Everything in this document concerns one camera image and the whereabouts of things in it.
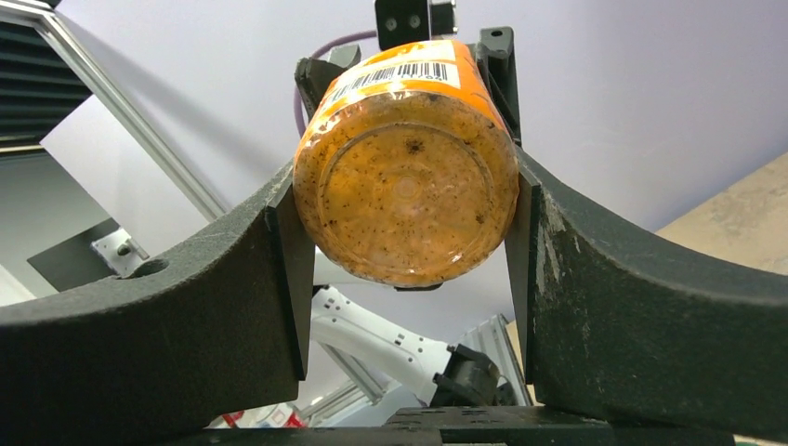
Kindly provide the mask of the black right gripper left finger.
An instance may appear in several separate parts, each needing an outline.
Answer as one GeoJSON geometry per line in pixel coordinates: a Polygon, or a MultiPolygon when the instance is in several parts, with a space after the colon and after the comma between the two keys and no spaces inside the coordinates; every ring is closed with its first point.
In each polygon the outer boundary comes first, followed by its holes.
{"type": "Polygon", "coordinates": [[[285,166],[130,276],[2,308],[2,443],[139,443],[295,399],[314,256],[285,166]]]}

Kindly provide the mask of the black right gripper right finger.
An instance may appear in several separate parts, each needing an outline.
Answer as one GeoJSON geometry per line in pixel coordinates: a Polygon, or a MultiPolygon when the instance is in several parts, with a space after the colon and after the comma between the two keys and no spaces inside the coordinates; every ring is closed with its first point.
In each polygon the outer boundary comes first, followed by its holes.
{"type": "Polygon", "coordinates": [[[787,437],[787,279],[644,230],[516,149],[506,266],[546,406],[787,437]]]}

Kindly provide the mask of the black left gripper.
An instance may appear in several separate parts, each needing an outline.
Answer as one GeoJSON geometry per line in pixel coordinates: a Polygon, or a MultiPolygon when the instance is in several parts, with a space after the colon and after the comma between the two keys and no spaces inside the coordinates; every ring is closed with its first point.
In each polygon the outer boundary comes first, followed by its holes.
{"type": "Polygon", "coordinates": [[[485,353],[461,344],[447,350],[445,370],[433,377],[430,408],[517,405],[514,387],[485,353]]]}

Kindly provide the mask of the orange juice bottle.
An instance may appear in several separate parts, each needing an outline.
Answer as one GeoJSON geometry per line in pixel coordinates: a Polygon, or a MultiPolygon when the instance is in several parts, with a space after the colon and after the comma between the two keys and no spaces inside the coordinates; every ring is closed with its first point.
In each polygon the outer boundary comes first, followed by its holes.
{"type": "Polygon", "coordinates": [[[470,49],[380,52],[329,86],[295,154],[310,237],[349,273],[397,287],[457,278],[501,244],[519,194],[514,144],[470,49]]]}

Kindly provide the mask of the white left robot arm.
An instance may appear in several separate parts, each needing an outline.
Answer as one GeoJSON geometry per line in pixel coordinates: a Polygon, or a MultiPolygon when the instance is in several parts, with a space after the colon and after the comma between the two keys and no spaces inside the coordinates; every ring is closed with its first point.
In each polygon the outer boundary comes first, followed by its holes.
{"type": "Polygon", "coordinates": [[[488,354],[413,333],[336,288],[360,281],[315,250],[312,340],[379,369],[431,408],[530,403],[518,370],[509,377],[488,354]]]}

